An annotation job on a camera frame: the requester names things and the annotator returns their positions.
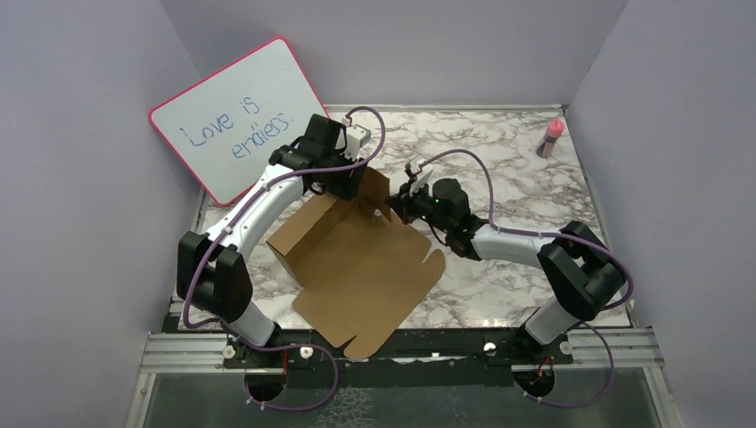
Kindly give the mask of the brown cardboard box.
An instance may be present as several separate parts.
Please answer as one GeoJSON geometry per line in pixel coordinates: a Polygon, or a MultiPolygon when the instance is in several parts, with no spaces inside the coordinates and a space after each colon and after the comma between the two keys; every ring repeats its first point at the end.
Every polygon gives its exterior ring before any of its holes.
{"type": "Polygon", "coordinates": [[[445,256],[392,213],[366,170],[354,200],[310,197],[267,245],[301,288],[294,310],[350,359],[373,356],[441,279],[445,256]]]}

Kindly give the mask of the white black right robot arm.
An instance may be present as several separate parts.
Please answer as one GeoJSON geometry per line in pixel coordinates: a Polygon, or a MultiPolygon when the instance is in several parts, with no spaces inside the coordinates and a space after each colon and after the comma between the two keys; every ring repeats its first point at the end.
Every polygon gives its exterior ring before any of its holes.
{"type": "Polygon", "coordinates": [[[472,213],[467,192],[453,178],[432,185],[405,183],[386,202],[403,223],[422,220],[440,230],[444,245],[461,258],[503,260],[543,270],[553,296],[514,339],[516,355],[528,363],[544,357],[560,334],[593,320],[627,281],[585,224],[572,221],[555,234],[497,230],[472,213]]]}

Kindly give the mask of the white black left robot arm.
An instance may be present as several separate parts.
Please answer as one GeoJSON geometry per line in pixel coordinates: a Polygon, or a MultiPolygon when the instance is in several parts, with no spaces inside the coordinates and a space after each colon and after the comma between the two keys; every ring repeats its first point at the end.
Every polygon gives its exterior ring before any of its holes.
{"type": "Polygon", "coordinates": [[[259,366],[276,362],[276,324],[254,303],[246,259],[268,229],[313,187],[351,200],[368,160],[359,151],[371,138],[350,115],[335,121],[315,114],[304,133],[275,149],[262,175],[234,208],[204,233],[189,231],[178,243],[177,295],[184,326],[196,329],[197,308],[247,341],[246,353],[259,366]]]}

